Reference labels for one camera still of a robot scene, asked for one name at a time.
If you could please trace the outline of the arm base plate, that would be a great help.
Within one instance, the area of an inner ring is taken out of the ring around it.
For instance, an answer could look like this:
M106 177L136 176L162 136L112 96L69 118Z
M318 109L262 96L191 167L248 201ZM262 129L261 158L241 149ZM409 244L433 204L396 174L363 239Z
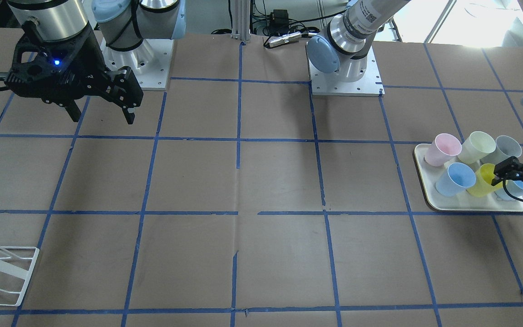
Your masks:
M333 73L319 71L310 61L308 68L314 95L378 97L385 93L374 48L361 59L343 60Z
M110 70L117 71L128 66L132 68L141 89L165 91L168 87L174 45L174 40L145 39L136 49L121 52L108 48L103 39L100 49Z

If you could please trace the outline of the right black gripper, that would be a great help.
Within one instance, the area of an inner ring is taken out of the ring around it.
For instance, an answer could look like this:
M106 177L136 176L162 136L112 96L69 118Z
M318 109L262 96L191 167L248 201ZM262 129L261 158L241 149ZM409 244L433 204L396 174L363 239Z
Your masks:
M65 108L71 120L80 121L75 103L85 96L98 96L122 108L127 124L135 120L135 108L143 101L143 89L134 70L123 66L111 71L90 24L73 36L44 41L34 21L22 25L6 86L16 95L41 99Z

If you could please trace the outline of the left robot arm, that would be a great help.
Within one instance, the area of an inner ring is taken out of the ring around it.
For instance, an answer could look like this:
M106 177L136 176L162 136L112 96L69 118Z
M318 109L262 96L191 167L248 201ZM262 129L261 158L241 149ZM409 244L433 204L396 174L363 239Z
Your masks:
M523 0L518 2L523 11ZM376 31L400 9L406 0L357 0L343 13L335 15L327 27L307 44L307 58L322 73L334 73L351 59L367 53ZM502 186L511 195L512 181L523 182L523 163L506 158L495 166L493 186Z

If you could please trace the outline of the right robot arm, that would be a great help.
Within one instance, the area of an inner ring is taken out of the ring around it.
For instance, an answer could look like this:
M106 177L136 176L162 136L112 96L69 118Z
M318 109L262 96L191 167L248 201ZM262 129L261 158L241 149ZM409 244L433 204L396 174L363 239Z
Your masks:
M150 40L186 34L183 0L93 0L104 46L96 39L80 0L9 0L24 31L4 84L14 94L64 108L73 122L75 103L96 96L116 104L128 124L143 101L138 78L157 72Z

